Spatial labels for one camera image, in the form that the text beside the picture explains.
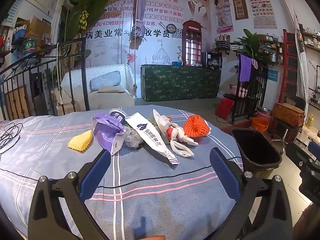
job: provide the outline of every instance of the clear plastic bag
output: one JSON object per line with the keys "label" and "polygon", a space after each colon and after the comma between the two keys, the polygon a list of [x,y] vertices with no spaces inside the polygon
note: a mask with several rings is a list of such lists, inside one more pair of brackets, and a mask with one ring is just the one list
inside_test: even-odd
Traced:
{"label": "clear plastic bag", "polygon": [[137,131],[131,127],[125,127],[124,142],[130,148],[138,148],[143,143],[143,139]]}

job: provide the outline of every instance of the banana decoration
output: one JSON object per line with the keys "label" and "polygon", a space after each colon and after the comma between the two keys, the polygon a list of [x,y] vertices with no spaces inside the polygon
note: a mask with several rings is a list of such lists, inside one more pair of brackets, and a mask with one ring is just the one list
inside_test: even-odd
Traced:
{"label": "banana decoration", "polygon": [[81,16],[80,16],[80,20],[79,20],[80,28],[83,29],[83,30],[85,30],[87,28],[87,25],[88,25],[87,17],[88,17],[88,15],[89,15],[88,12],[86,10],[84,10],[82,12]]}

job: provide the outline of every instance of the purple towel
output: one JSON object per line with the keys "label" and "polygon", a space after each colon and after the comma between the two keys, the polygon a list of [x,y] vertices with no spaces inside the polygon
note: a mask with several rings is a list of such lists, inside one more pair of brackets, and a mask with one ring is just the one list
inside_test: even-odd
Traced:
{"label": "purple towel", "polygon": [[252,59],[240,54],[240,76],[239,81],[245,82],[250,80]]}

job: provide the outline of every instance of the tile floor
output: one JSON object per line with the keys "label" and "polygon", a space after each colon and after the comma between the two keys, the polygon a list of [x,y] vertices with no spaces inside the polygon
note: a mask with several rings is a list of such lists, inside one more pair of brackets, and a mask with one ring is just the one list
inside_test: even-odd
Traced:
{"label": "tile floor", "polygon": [[[278,142],[274,142],[273,146],[275,146],[277,150],[281,150],[282,148],[281,144]],[[272,178],[274,175],[279,175],[284,182],[291,208],[293,226],[300,218],[302,212],[307,208],[308,205],[311,204],[311,201],[299,191],[299,186],[302,182],[302,178],[300,177],[299,173],[299,168],[294,165],[294,163],[284,153],[282,155],[282,162],[279,168],[275,169],[269,177]],[[253,221],[255,218],[260,201],[261,197],[256,198],[253,203],[251,212],[249,214],[251,221]]]}
{"label": "tile floor", "polygon": [[[204,119],[215,125],[216,127],[222,128],[229,124],[222,124],[217,122],[217,116],[214,114],[215,108],[220,102],[219,98],[204,98],[204,99],[193,99],[193,100],[174,100],[174,101],[162,101],[162,102],[145,102],[142,98],[136,100],[136,105],[159,105],[168,106],[177,109],[186,110],[188,112],[199,114]],[[245,119],[237,119],[235,123],[241,122]],[[274,142],[273,146],[279,151],[282,150],[282,145],[279,142]],[[311,201],[305,197],[300,191],[299,186],[302,182],[302,178],[299,176],[300,170],[296,167],[293,162],[285,155],[282,155],[282,163],[279,168],[275,169],[270,177],[274,175],[280,175],[283,179],[287,195],[289,198],[292,224],[300,218],[302,212],[307,208]],[[249,214],[251,221],[253,221],[256,212],[258,210],[261,198],[256,198],[252,210]]]}

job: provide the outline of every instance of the black cable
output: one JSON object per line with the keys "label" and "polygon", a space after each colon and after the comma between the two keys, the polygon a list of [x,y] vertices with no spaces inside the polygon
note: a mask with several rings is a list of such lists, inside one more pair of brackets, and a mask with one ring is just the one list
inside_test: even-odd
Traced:
{"label": "black cable", "polygon": [[33,179],[33,178],[26,177],[26,176],[22,176],[22,175],[19,175],[19,174],[17,174],[17,173],[14,173],[14,172],[12,172],[12,171],[7,171],[7,170],[3,170],[3,169],[0,169],[0,170],[1,170],[1,171],[6,171],[6,172],[9,172],[9,173],[12,173],[12,174],[17,175],[17,176],[19,176],[19,177],[23,177],[23,178],[26,178],[26,179],[32,179],[32,180],[34,180],[34,181],[38,181],[37,179]]}
{"label": "black cable", "polygon": [[220,122],[220,121],[218,121],[218,116],[216,118],[216,121],[219,122],[219,123],[230,123],[230,122]]}
{"label": "black cable", "polygon": [[[4,154],[8,150],[10,150],[13,146],[16,145],[16,143],[20,140],[20,132],[23,128],[22,123],[15,124],[14,122],[11,122],[7,124],[3,130],[4,133],[0,136],[0,155]],[[17,141],[8,149],[6,149],[4,152],[1,152],[3,148],[5,148],[7,145],[9,145],[16,137],[18,137]]]}
{"label": "black cable", "polygon": [[227,161],[230,161],[230,160],[233,160],[233,159],[236,159],[236,158],[240,158],[241,159],[241,157],[233,157],[233,158],[227,159]]}
{"label": "black cable", "polygon": [[207,167],[203,167],[203,168],[200,168],[200,169],[197,169],[197,170],[194,170],[194,171],[189,171],[189,172],[180,173],[180,174],[173,175],[173,176],[163,176],[163,177],[154,177],[154,178],[138,179],[138,180],[135,180],[135,181],[132,181],[132,182],[128,182],[128,183],[126,183],[126,184],[119,185],[119,186],[115,186],[115,187],[105,187],[105,186],[99,186],[99,187],[110,188],[110,189],[119,188],[119,187],[128,186],[128,185],[130,185],[130,184],[133,184],[133,183],[136,183],[136,182],[140,182],[140,181],[145,181],[145,180],[174,178],[174,177],[177,177],[177,176],[180,176],[180,175],[185,175],[185,174],[190,174],[190,173],[193,173],[193,172],[201,171],[201,170],[204,170],[204,169],[207,169],[207,168],[210,168],[210,167],[212,167],[212,165],[207,166]]}

